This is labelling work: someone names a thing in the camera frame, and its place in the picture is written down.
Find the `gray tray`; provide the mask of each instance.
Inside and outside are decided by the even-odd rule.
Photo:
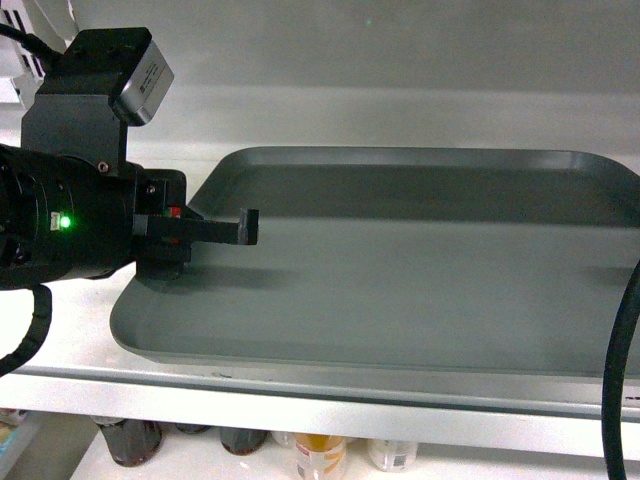
[[[258,245],[196,244],[178,280],[134,279],[111,329],[170,363],[596,377],[640,258],[639,196],[585,153],[243,150],[190,205],[260,209]]]

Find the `black cylindrical motor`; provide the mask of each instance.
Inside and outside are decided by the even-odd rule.
[[[0,145],[0,289],[107,276],[130,262],[134,199],[133,179]]]

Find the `yellow bottle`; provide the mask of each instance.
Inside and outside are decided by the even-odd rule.
[[[298,474],[305,480],[338,480],[346,467],[345,437],[296,433]]]

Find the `screw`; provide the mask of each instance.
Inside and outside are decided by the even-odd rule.
[[[109,170],[111,170],[111,166],[107,162],[100,162],[98,164],[98,171],[100,173],[107,173]]]

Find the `black cable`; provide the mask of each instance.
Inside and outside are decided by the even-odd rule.
[[[640,262],[631,274],[611,331],[602,378],[602,446],[612,480],[625,480],[622,452],[622,386],[631,341],[640,316]]]
[[[51,291],[44,285],[31,287],[33,317],[27,334],[13,353],[0,359],[0,377],[21,367],[38,353],[51,326]]]
[[[10,27],[0,23],[0,35],[10,38],[22,45],[27,52],[40,60],[45,73],[51,72],[56,62],[62,57],[62,54],[56,52],[46,43],[36,37],[33,33],[25,33],[17,28]]]

